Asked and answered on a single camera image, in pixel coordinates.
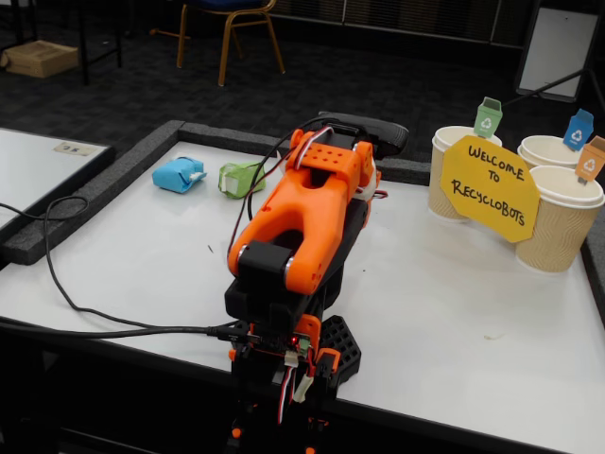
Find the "black cable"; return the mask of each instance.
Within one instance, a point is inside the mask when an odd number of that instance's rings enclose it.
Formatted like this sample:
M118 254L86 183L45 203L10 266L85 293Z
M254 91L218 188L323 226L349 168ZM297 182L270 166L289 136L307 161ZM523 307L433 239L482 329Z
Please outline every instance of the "black cable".
M46 213L43 216L43 235L44 235L44 245L46 247L46 263L48 263L48 270L50 271L50 275L53 278L53 282L55 283L55 286L57 286L57 288L59 289L60 294L63 295L63 298L65 298L65 301L67 302L67 304L70 307L72 307L72 309L74 309L76 312L87 312L89 314L95 314L99 317L103 317L104 319L111 320L112 322L130 324L132 326L140 326L141 328L158 328L158 327L160 327L160 326L155 326L153 324L134 322L132 320L127 320L127 319L120 319L119 317L114 317L113 315L105 314L105 313L101 312L100 310L90 309L88 307L80 307L80 306L76 305L76 303L74 303L72 301L71 297L67 294L67 292L61 285L61 282L59 282L59 278L57 277L57 274L55 273L55 267L53 266L52 258L50 257L50 237L48 235L48 221L52 219L50 217L50 211L53 209L53 207L55 207L55 205L57 205L58 203L61 203L62 201L72 201L72 200L84 201L84 203L85 203L84 208L77 211L74 215L71 215L71 216L68 216L65 218L55 218L54 220L67 220L67 219L74 218L74 217L82 214L86 210L86 208L88 208L89 202L84 197L81 197L81 196L62 197L60 199L51 201L48 204L48 206L46 207Z
M51 210L53 209L53 207L55 207L57 204L61 203L62 201L83 201L84 206L82 208L80 208L78 211L76 211L76 213L74 213L73 215L65 216L62 218L51 218L50 217ZM18 210L17 208L14 208L10 205L6 205L5 203L0 203L0 207L6 208L21 216L24 216L24 217L30 218L30 219L34 219L34 220L43 221L43 237L44 237L44 245L45 245L45 249L46 249L46 261L48 263L48 268L50 270L50 274L52 276L53 282L55 283L55 285L59 289L61 295L63 295L63 298L65 298L65 301L67 301L67 303L69 304L70 307L72 307L76 312L88 312L91 314L95 314L99 317L103 317L104 319L111 320L113 322L130 324L133 326L140 326L140 327L146 328L146 329L145 330L136 330L136 331L116 331L116 332L112 332L112 333L80 333L80 332L75 332L75 331L60 331L60 330L54 330L54 329L49 329L49 328L29 328L29 327L22 327L22 326L11 325L11 324L6 324L6 323L0 323L0 328L6 328L9 330L13 330L13 331L28 332L28 333L41 333L41 334L45 333L45 334L62 335L62 336L68 336L68 337L72 337L72 338L115 339L115 338L125 338L125 337L133 337L133 336L149 336L149 335L153 335L153 334L163 334L163 333L206 334L206 331L208 331L208 330L217 329L217 328L221 328L221 327L227 328L227 327L233 326L237 323L237 321L234 321L234 322L224 323L222 325L215 326L215 327L204 327L204 328L195 327L195 326L155 326L152 324L139 323L139 322L134 322L134 321L126 320L126 319L120 319L118 317L114 317L109 314L105 314L105 313L95 310L95 309L77 306L72 301L70 296L67 294L67 292L61 285L61 282L59 282L59 278L57 277L57 274L55 273L55 267L53 266L52 258L50 256L50 239L49 239L49 235L48 235L48 221L49 220L68 220L68 219L75 218L75 217L81 215L84 211L86 211L86 209L89 207L89 205L90 205L90 203L89 203L88 199L86 199L85 197L68 196L68 197L63 197L63 198L51 201L48 204L48 206L46 207L46 212L44 213L44 216L33 216L28 213L24 213L23 211Z
M39 328L32 326L20 326L10 323L0 323L0 329L12 331L15 333L27 333L34 335L51 335L60 336L63 338L75 339L121 339L121 338L138 338L141 336L153 336L156 334L204 334L219 338L222 341L234 342L254 342L258 343L260 338L249 335L247 329L235 329L225 325L220 326L163 326L158 328L131 329L129 331L110 331L110 332L80 332L80 331L65 331L62 329Z

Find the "cardboard box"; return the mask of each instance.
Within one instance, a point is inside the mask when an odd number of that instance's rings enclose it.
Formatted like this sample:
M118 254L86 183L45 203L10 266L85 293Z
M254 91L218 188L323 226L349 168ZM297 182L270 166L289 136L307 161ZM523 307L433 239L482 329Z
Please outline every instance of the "cardboard box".
M0 67L15 74L48 78L78 67L78 48L36 41L3 52Z

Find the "white wire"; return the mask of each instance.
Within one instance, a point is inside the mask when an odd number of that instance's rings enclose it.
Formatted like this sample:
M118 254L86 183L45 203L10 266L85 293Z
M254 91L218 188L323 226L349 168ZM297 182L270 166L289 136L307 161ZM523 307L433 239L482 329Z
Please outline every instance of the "white wire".
M287 372L285 373L285 377L284 377L284 383L282 384L282 395L280 396L280 408L279 408L279 414L277 417L277 424L282 424L282 421L284 420L284 401L285 401L285 394L287 393L287 385L290 382L290 377L292 376L292 368L288 367L287 368Z

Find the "welcome to recyclobots sign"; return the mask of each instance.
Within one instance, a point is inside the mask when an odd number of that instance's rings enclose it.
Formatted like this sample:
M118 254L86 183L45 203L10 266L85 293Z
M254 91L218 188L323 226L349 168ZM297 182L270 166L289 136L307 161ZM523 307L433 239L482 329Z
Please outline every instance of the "welcome to recyclobots sign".
M467 135L445 151L441 189L458 213L511 243L533 235L540 192L523 159L507 149Z

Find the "green block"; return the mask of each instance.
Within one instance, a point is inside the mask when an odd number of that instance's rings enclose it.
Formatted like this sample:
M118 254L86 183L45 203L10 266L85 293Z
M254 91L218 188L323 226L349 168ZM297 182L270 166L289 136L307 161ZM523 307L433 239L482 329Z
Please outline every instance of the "green block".
M220 168L218 189L227 197L241 199L250 191L252 177L254 176L257 167L258 163L226 164ZM265 175L265 170L261 167L261 171L258 172L256 181L258 182L263 175ZM256 186L254 192L265 189L266 186L267 182L263 180Z
M489 139L498 129L502 119L502 106L500 101L485 97L477 109L475 119L475 134Z

